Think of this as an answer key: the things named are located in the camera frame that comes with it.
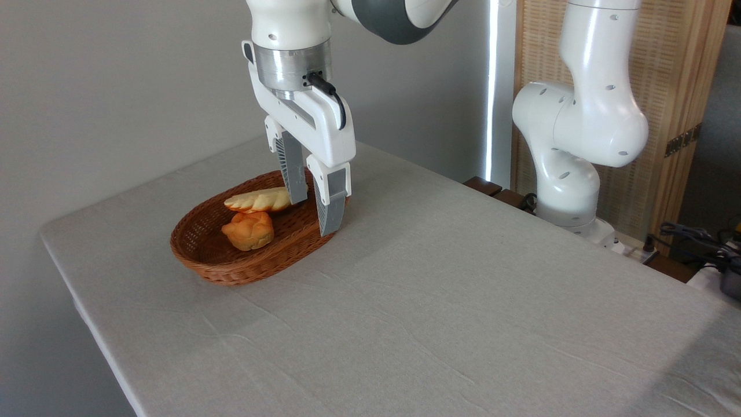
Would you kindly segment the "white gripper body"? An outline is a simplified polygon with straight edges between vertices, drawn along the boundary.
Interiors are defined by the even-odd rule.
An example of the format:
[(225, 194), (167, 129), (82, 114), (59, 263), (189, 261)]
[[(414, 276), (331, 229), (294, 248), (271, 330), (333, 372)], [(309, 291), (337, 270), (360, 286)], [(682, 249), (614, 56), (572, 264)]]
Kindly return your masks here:
[(349, 105), (339, 106), (334, 96), (315, 86), (306, 92), (294, 92), (293, 100), (276, 97), (259, 81), (253, 63), (248, 63), (248, 69), (259, 105), (315, 158), (329, 168), (354, 159), (355, 134)]

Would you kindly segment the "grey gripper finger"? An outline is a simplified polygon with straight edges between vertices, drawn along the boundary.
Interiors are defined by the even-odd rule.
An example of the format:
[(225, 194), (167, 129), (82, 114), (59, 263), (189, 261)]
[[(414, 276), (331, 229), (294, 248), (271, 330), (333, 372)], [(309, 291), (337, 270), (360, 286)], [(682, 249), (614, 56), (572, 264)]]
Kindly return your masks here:
[(268, 147), (278, 156), (281, 176), (293, 204), (307, 200), (307, 182), (302, 146), (290, 132), (283, 129), (270, 115), (265, 118)]
[(328, 168), (310, 154), (307, 166), (313, 176), (320, 234), (328, 236), (341, 226), (345, 200), (351, 195), (350, 164)]

